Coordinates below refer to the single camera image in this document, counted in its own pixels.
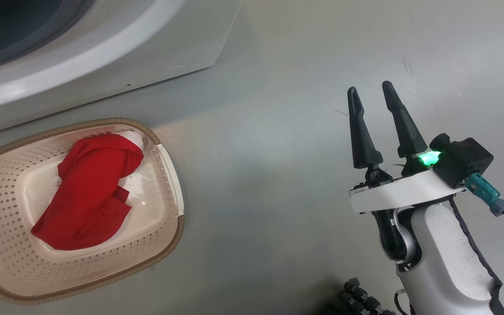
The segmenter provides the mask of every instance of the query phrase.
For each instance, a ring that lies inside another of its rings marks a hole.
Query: green led light
[[[426,166],[430,167],[437,163],[439,154],[440,152],[431,151],[420,155],[419,158]]]

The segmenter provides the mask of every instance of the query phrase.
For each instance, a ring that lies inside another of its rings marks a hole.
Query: floor
[[[402,285],[372,217],[350,207],[364,172],[340,113],[356,86],[384,164],[400,163],[383,80],[427,143],[447,132],[490,150],[485,175],[504,194],[504,2],[245,0],[212,68],[0,132],[3,145],[84,120],[138,120],[169,150],[187,202],[182,241],[158,265],[62,301],[0,301],[0,313],[310,314],[350,277],[392,309]],[[457,198],[504,281],[504,219]]]

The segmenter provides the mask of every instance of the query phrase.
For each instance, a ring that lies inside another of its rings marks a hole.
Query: laundry basket
[[[142,134],[140,167],[119,185],[132,206],[108,241],[58,251],[30,234],[60,184],[57,165],[79,139],[131,130]],[[164,259],[184,229],[178,176],[157,136],[124,118],[54,129],[0,147],[0,298],[38,304],[91,291]]]

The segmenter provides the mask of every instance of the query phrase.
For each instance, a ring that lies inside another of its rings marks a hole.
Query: basket handle
[[[156,146],[158,153],[161,156],[162,164],[164,165],[164,171],[166,173],[166,176],[168,177],[168,182],[172,187],[172,194],[174,195],[174,200],[176,202],[176,206],[178,207],[178,215],[184,215],[184,199],[182,198],[182,188],[180,187],[180,180],[178,180],[178,174],[176,173],[172,159],[170,159],[168,151],[166,151],[166,148],[162,144]]]

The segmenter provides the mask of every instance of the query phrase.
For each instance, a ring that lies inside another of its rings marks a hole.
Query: white appliance
[[[241,2],[0,0],[0,130],[212,66]]]

